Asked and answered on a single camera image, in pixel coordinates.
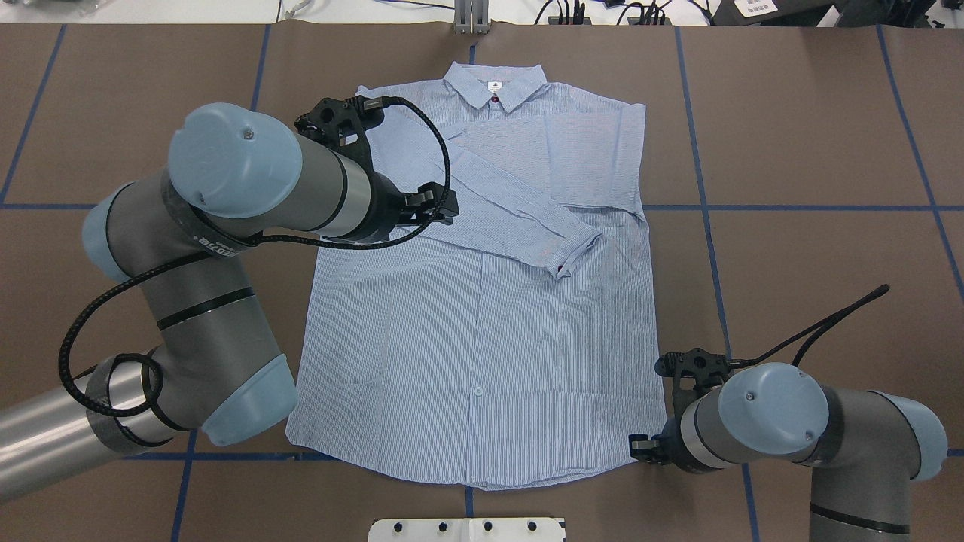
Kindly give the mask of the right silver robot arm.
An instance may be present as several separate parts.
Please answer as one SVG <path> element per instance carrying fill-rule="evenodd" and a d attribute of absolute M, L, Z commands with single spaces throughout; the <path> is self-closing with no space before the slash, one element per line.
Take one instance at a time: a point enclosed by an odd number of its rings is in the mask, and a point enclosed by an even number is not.
<path fill-rule="evenodd" d="M 762 459 L 808 467 L 812 541 L 909 541 L 911 486 L 936 477 L 949 454 L 926 405 L 823 385 L 791 364 L 672 395 L 674 414 L 660 433 L 630 435 L 630 455 L 694 474 Z"/>

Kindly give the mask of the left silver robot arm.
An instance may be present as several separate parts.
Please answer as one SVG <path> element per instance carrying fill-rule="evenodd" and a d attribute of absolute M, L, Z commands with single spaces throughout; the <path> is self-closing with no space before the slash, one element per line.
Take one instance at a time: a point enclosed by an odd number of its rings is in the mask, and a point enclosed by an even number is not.
<path fill-rule="evenodd" d="M 403 106 L 441 151 L 444 181 L 403 193 L 376 171 L 368 131 Z M 289 129 L 216 102 L 173 134 L 165 168 L 127 183 L 84 220 L 87 257 L 114 281 L 75 317 L 57 354 L 59 388 L 2 412 L 2 501 L 203 430 L 218 446 L 286 418 L 298 392 L 240 260 L 274 242 L 370 251 L 459 213 L 447 141 L 403 97 L 321 100 Z M 139 289 L 162 342 L 72 373 L 94 312 Z"/>

